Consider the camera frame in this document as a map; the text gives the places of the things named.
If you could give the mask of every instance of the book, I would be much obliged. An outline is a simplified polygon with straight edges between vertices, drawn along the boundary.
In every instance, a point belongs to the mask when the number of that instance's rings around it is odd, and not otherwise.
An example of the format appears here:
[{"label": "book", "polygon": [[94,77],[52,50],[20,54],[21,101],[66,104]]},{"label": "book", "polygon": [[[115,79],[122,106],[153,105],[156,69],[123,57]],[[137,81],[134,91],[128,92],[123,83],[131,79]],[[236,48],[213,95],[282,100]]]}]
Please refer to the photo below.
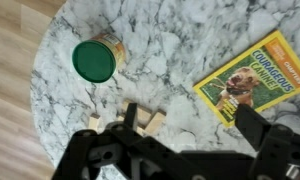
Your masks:
[{"label": "book", "polygon": [[300,93],[300,60],[275,30],[193,88],[230,127],[238,104],[261,112]]}]

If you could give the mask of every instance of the tin can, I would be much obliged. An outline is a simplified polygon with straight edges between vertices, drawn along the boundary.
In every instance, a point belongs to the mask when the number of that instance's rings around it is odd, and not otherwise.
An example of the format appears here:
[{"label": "tin can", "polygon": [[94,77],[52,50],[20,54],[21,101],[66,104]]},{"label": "tin can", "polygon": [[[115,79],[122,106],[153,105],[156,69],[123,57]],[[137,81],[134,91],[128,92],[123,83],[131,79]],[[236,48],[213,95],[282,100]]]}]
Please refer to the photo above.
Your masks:
[{"label": "tin can", "polygon": [[99,34],[78,44],[72,54],[78,74],[94,83],[110,79],[125,58],[122,42],[111,34]]}]

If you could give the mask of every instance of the small wooden piece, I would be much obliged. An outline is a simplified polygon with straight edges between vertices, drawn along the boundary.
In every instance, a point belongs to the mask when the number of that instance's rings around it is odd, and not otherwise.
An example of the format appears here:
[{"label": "small wooden piece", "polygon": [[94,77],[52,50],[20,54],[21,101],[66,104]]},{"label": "small wooden piece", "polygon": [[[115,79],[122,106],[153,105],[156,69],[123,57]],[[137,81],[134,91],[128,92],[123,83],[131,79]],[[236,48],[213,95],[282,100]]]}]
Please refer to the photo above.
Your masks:
[{"label": "small wooden piece", "polygon": [[[133,103],[133,101],[131,101],[129,99],[126,99],[123,102],[122,112],[126,112],[127,111],[129,103]],[[142,106],[140,106],[138,104],[138,123],[146,126],[149,123],[149,121],[150,121],[150,117],[151,117],[151,110],[149,110],[149,109],[147,109],[145,107],[142,107]]]},{"label": "small wooden piece", "polygon": [[88,129],[97,130],[99,122],[100,122],[100,116],[97,114],[91,114],[89,118],[89,125]]},{"label": "small wooden piece", "polygon": [[120,114],[118,117],[118,121],[123,121],[124,120],[124,114]]},{"label": "small wooden piece", "polygon": [[145,132],[144,129],[142,129],[141,127],[137,127],[137,133],[141,136],[145,136],[147,133]]},{"label": "small wooden piece", "polygon": [[145,132],[149,135],[155,135],[159,127],[162,125],[166,118],[166,113],[159,110],[151,119],[148,126],[145,128]]}]

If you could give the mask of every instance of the screw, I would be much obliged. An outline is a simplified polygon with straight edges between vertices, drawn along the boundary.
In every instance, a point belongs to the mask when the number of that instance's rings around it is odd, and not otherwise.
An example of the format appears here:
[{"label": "screw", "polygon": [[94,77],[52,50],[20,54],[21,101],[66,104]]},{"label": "screw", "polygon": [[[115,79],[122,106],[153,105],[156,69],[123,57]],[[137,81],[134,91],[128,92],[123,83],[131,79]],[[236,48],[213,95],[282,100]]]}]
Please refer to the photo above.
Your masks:
[{"label": "screw", "polygon": [[261,174],[257,177],[257,180],[272,180],[272,178],[267,175]]},{"label": "screw", "polygon": [[197,174],[197,175],[192,176],[191,180],[206,180],[206,178],[204,178],[203,176]]},{"label": "screw", "polygon": [[285,126],[278,126],[278,129],[280,130],[280,131],[286,131],[286,130],[288,130],[288,128],[287,127],[285,127]]},{"label": "screw", "polygon": [[90,136],[90,135],[91,135],[90,132],[84,132],[84,133],[83,133],[83,136],[84,136],[84,137],[88,137],[88,136]]}]

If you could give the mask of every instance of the round table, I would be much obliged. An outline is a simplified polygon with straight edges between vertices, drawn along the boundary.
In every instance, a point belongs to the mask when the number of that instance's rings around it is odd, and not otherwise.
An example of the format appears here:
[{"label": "round table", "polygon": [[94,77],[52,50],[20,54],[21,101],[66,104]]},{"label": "round table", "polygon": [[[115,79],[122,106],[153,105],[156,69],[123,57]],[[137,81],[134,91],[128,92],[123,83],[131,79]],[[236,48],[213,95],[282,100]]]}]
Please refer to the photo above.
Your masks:
[{"label": "round table", "polygon": [[[102,117],[101,127],[115,121],[124,99],[167,112],[155,138],[173,150],[190,147],[178,138],[189,132],[192,149],[254,155],[192,86],[275,28],[300,58],[300,0],[68,0],[42,39],[31,81],[35,127],[50,160],[58,164],[91,113]],[[71,55],[79,42],[101,32],[122,40],[127,60],[110,80],[92,84],[75,72]],[[300,94],[261,114],[300,133]],[[111,167],[101,173],[120,176]]]}]

